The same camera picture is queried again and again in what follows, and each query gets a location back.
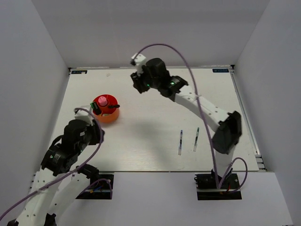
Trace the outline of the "green capped black highlighter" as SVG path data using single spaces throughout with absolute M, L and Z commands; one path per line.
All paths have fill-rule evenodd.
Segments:
M 101 109 L 99 108 L 97 102 L 90 103 L 91 108 L 93 109 L 93 112 L 95 115 L 100 115 L 102 113 Z

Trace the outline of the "pink capped clear marker tube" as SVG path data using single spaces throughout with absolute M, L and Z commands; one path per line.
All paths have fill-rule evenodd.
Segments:
M 109 103 L 109 101 L 108 101 L 108 99 L 107 99 L 106 96 L 99 96 L 97 102 L 98 102 L 98 105 L 99 105 L 100 107 L 105 107 L 105 106 L 107 106 L 108 103 Z

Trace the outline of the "black handled scissors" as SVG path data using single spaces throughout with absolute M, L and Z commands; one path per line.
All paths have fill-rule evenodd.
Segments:
M 120 105 L 109 105 L 108 106 L 109 109 L 113 109 L 113 108 L 120 108 Z

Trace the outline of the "blue gel pen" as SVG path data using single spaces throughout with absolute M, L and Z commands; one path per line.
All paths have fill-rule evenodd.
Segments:
M 179 140 L 179 147 L 178 147 L 179 156 L 181 156 L 182 154 L 182 138 L 183 138 L 183 130 L 180 131 L 180 140 Z

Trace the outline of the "green gel pen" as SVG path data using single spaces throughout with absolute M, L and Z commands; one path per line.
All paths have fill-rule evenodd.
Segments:
M 196 136 L 195 136 L 195 141 L 194 141 L 193 152 L 196 152 L 196 150 L 197 150 L 197 146 L 198 146 L 198 136 L 199 136 L 199 127 L 197 128 L 197 131 L 196 131 Z

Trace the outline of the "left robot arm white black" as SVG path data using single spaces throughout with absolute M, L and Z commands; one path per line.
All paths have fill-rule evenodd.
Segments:
M 71 166 L 88 145 L 100 146 L 102 142 L 103 130 L 97 120 L 69 121 L 63 134 L 53 141 L 42 160 L 35 191 L 21 200 L 27 202 L 23 212 L 17 219 L 8 222 L 8 225 L 44 225 L 61 181 L 73 173 Z

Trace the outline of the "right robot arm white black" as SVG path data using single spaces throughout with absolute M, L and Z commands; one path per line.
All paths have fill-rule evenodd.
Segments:
M 131 78 L 139 93 L 156 89 L 162 96 L 193 112 L 203 120 L 207 131 L 214 132 L 209 136 L 214 163 L 212 181 L 216 187 L 225 187 L 230 181 L 234 149 L 242 135 L 240 113 L 229 113 L 195 94 L 185 79 L 170 75 L 160 58 L 147 60 L 138 54 L 130 63 L 136 67 Z

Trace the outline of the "red round pen holder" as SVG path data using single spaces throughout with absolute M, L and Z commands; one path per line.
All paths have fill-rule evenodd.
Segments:
M 109 105 L 117 105 L 117 104 L 119 105 L 119 103 L 118 103 L 117 99 L 112 95 L 104 94 L 104 95 L 100 95 L 100 96 L 106 96 L 108 101 L 109 101 L 108 105 L 105 106 L 105 107 L 100 107 L 98 105 L 99 108 L 102 111 L 101 114 L 110 114 L 110 115 L 106 116 L 106 117 L 101 117 L 101 114 L 100 115 L 95 115 L 94 112 L 93 112 L 93 114 L 98 119 L 98 121 L 101 122 L 101 123 L 106 123 L 106 124 L 113 123 L 119 117 L 119 108 L 109 109 L 108 106 Z M 94 102 L 94 101 L 97 102 L 98 98 L 99 98 L 99 96 L 97 96 L 92 102 Z

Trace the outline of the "left blue table label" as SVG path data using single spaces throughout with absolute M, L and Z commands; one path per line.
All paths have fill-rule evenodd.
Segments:
M 71 74 L 87 74 L 87 70 L 73 70 Z

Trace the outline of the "blue table label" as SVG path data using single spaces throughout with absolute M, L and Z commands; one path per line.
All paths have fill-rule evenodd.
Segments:
M 71 74 L 87 74 L 87 70 L 73 70 Z
M 215 68 L 215 69 L 212 69 L 213 73 L 229 73 L 229 70 L 228 69 L 225 69 L 225 68 Z

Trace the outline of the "right blue table label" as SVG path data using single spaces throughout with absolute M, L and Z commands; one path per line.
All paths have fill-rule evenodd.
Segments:
M 228 69 L 225 69 L 225 68 L 215 68 L 215 69 L 212 69 L 213 73 L 229 73 L 229 70 Z

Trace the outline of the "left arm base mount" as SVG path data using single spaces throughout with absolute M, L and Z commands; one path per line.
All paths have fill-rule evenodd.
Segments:
M 113 194 L 114 174 L 98 174 L 100 181 L 91 182 L 85 191 L 81 192 L 76 199 L 78 200 L 111 200 Z

